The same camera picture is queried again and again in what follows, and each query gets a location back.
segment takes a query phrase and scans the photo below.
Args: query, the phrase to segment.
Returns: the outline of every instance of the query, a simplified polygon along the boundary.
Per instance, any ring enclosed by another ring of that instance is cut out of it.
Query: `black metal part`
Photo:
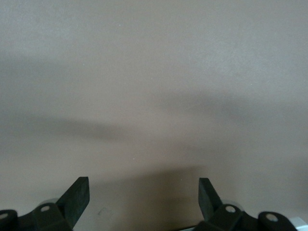
[[[297,231],[279,213],[262,212],[257,219],[234,205],[223,205],[207,178],[199,180],[199,206],[205,220],[194,231]]]
[[[0,211],[0,231],[72,231],[89,201],[89,179],[79,177],[56,203],[39,205],[21,217],[15,210]]]

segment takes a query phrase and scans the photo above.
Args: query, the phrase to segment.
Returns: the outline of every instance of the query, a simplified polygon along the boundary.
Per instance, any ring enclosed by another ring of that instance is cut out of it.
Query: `gray surface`
[[[1,1],[0,207],[89,176],[78,230],[201,219],[198,177],[308,220],[307,1]]]

